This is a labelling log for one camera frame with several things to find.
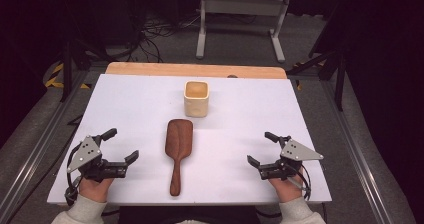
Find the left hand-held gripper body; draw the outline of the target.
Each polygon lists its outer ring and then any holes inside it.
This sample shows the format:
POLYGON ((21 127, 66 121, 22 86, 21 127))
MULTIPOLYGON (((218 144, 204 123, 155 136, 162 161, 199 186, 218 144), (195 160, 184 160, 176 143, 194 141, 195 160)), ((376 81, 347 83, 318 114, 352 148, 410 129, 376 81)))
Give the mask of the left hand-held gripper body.
POLYGON ((78 170, 88 180, 101 182, 104 179, 125 178, 128 166, 124 162, 109 162, 102 157, 100 135, 86 136, 71 155, 67 173, 78 170))

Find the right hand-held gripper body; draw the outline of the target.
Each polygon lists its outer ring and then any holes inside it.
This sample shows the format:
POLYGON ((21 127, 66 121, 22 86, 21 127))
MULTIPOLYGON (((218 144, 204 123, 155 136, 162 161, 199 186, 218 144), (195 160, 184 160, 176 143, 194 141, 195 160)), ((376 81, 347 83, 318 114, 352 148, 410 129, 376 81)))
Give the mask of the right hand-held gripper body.
POLYGON ((322 160, 324 156, 291 137, 282 137, 280 158, 272 164, 260 164, 258 171, 262 180, 301 176, 300 168, 304 161, 322 160))

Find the brown wooden hairbrush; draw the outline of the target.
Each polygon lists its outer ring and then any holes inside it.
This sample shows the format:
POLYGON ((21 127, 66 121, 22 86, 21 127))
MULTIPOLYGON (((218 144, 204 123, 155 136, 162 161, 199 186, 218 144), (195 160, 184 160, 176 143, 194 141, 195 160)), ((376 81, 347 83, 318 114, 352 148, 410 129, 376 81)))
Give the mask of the brown wooden hairbrush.
POLYGON ((165 153, 173 160, 173 173, 170 195, 179 196, 181 192, 181 161, 192 152, 193 123, 187 119, 173 119, 168 122, 165 153))

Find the cream square cup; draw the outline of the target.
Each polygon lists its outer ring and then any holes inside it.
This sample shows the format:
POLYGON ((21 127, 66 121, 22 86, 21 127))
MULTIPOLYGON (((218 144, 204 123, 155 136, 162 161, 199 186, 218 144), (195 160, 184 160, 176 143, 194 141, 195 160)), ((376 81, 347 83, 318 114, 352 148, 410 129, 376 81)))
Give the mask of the cream square cup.
POLYGON ((204 81, 187 81, 184 88, 185 115, 203 118, 208 114, 209 86, 204 81))

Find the person's left hand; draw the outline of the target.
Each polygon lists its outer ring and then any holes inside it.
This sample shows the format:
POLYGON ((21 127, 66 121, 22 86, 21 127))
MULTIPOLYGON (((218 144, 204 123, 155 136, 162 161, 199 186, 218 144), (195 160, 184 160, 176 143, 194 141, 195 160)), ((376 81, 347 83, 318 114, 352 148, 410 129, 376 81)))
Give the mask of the person's left hand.
POLYGON ((101 182, 83 178, 79 185, 79 194, 98 203, 105 203, 113 179, 104 179, 101 182))

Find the person's right hand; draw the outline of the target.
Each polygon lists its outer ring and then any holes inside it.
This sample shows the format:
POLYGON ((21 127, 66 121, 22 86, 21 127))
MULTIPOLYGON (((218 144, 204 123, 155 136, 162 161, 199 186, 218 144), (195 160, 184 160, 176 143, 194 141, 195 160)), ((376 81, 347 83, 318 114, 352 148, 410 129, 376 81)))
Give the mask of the person's right hand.
POLYGON ((274 187, 281 203, 290 202, 302 196, 300 187, 303 185, 303 180, 298 175, 284 181, 279 178, 269 179, 269 183, 274 187))

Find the white board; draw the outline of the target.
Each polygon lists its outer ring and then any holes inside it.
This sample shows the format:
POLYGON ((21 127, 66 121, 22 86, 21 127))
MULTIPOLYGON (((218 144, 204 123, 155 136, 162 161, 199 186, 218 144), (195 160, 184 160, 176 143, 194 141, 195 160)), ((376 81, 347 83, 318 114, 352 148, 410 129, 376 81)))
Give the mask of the white board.
POLYGON ((247 159, 275 162, 278 144, 271 132, 311 147, 313 142, 287 79, 210 78, 208 114, 193 121, 190 156, 181 162, 181 193, 170 194, 173 161, 165 153, 167 124, 184 117, 184 77, 103 74, 72 140, 111 128, 115 137, 102 143, 110 162, 133 151, 138 159, 108 195, 121 206, 260 205, 277 202, 273 187, 247 159))

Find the yellow black floor tape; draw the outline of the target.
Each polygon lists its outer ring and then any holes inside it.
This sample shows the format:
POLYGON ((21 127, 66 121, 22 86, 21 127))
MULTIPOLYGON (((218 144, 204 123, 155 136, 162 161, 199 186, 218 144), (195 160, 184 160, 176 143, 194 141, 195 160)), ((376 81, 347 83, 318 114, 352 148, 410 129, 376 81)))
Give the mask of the yellow black floor tape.
MULTIPOLYGON (((297 63, 295 63, 293 65, 293 68, 298 68, 298 67, 300 67, 300 66, 302 66, 304 64, 305 63, 303 63, 303 62, 297 62, 297 63)), ((320 68, 322 68, 324 66, 324 64, 325 64, 325 61, 321 61, 318 64, 314 64, 312 67, 320 69, 320 68)), ((296 83, 296 89, 298 91, 301 91, 302 90, 302 84, 300 83, 300 80, 296 79, 295 80, 295 83, 296 83)))
POLYGON ((52 70, 50 76, 48 77, 47 81, 45 82, 45 86, 47 88, 54 87, 54 88, 63 88, 64 83, 58 81, 58 76, 61 71, 64 70, 64 64, 58 63, 52 70))

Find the black metal stand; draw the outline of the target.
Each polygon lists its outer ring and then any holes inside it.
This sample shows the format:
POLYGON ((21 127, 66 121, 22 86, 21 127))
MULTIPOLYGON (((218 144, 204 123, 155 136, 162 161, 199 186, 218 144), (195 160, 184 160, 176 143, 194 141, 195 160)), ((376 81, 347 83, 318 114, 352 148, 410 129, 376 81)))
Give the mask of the black metal stand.
POLYGON ((61 97, 62 102, 65 102, 68 99, 75 86, 72 79, 72 64, 75 64, 78 70, 83 71, 86 71, 91 66, 91 62, 86 54, 87 51, 93 53, 102 61, 107 61, 108 63, 115 61, 115 59, 108 55, 105 50, 96 48, 86 41, 77 38, 66 40, 62 48, 64 64, 64 87, 61 97))
POLYGON ((286 72, 287 75, 297 75, 313 66, 323 62, 324 65, 318 72, 320 80, 329 81, 334 73, 336 76, 336 86, 334 91, 334 102, 339 111, 343 110, 342 96, 345 80, 346 62, 344 60, 344 52, 342 50, 332 50, 320 54, 309 61, 295 65, 292 69, 286 72))

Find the aluminium rail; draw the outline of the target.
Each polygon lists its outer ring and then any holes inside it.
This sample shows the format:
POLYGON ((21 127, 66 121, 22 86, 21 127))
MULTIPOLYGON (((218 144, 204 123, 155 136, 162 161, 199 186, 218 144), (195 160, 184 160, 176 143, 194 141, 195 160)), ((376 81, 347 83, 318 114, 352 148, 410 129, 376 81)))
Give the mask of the aluminium rail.
POLYGON ((335 92, 333 91, 332 85, 329 82, 324 81, 321 83, 321 86, 345 138, 348 154, 353 162, 359 181, 365 192, 377 223, 393 224, 393 220, 390 217, 388 209, 386 208, 386 205, 382 199, 375 178, 366 162, 365 157, 363 156, 359 145, 353 139, 348 121, 344 113, 338 109, 338 106, 334 101, 335 92))
POLYGON ((16 210, 24 190, 49 147, 62 117, 68 109, 73 97, 83 84, 86 76, 87 71, 78 71, 75 74, 75 79, 70 81, 70 91, 66 94, 65 100, 59 102, 41 136, 32 146, 31 153, 23 162, 13 184, 5 195, 3 201, 0 203, 0 224, 7 224, 7 222, 12 218, 12 213, 16 210))

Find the white metal table frame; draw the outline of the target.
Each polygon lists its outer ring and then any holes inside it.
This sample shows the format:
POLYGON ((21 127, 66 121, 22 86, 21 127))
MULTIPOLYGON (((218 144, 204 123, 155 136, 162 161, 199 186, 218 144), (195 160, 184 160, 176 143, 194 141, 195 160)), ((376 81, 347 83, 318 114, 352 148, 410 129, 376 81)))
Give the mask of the white metal table frame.
POLYGON ((269 35, 278 62, 286 58, 279 40, 280 31, 290 0, 200 0, 200 29, 198 33, 196 58, 204 57, 206 45, 206 14, 237 14, 276 17, 276 25, 269 30, 269 35))

